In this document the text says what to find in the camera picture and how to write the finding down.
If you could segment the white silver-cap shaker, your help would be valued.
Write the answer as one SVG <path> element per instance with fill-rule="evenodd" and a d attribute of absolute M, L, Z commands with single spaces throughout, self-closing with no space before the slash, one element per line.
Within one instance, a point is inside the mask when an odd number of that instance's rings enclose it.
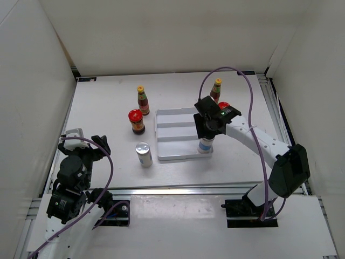
<path fill-rule="evenodd" d="M 148 143 L 139 142 L 135 147 L 135 151 L 143 167 L 150 167 L 153 164 L 152 154 Z"/>
<path fill-rule="evenodd" d="M 199 144 L 197 147 L 198 152 L 202 154 L 211 153 L 213 141 L 214 141 L 214 138 L 212 139 L 201 138 L 199 140 Z"/>

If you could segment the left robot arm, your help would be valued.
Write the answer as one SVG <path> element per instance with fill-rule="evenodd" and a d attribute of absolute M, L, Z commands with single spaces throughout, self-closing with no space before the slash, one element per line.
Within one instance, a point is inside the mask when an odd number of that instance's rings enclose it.
<path fill-rule="evenodd" d="M 84 138 L 71 131 L 62 135 L 58 150 L 65 155 L 47 205 L 45 241 L 30 258 L 79 258 L 91 232 L 113 210 L 108 187 L 114 164 L 107 137 Z M 110 174 L 103 188 L 90 191 L 93 164 L 107 158 Z"/>

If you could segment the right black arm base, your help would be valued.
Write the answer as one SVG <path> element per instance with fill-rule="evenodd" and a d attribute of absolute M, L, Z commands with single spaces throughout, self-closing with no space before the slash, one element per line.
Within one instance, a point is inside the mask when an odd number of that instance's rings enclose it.
<path fill-rule="evenodd" d="M 268 209 L 264 220 L 261 217 L 265 211 L 265 202 L 256 206 L 250 200 L 249 193 L 256 187 L 249 189 L 241 199 L 228 199 L 222 205 L 225 209 L 228 228 L 275 228 L 278 227 L 273 205 Z"/>

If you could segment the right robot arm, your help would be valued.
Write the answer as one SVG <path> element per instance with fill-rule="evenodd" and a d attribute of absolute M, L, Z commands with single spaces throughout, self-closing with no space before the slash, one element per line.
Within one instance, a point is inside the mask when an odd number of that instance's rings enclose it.
<path fill-rule="evenodd" d="M 265 181 L 243 196 L 245 214 L 253 216 L 270 201 L 278 197 L 288 198 L 309 179 L 307 151 L 302 145 L 290 146 L 274 139 L 250 126 L 239 110 L 232 106 L 220 108 L 209 96 L 199 100 L 195 108 L 198 138 L 211 140 L 216 135 L 227 135 L 258 154 L 263 165 L 272 170 Z"/>

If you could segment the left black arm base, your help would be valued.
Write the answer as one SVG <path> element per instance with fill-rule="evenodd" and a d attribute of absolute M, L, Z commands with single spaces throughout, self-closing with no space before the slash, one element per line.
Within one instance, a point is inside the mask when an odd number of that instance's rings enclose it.
<path fill-rule="evenodd" d="M 113 200 L 94 226 L 129 227 L 130 225 L 130 195 L 113 195 Z"/>

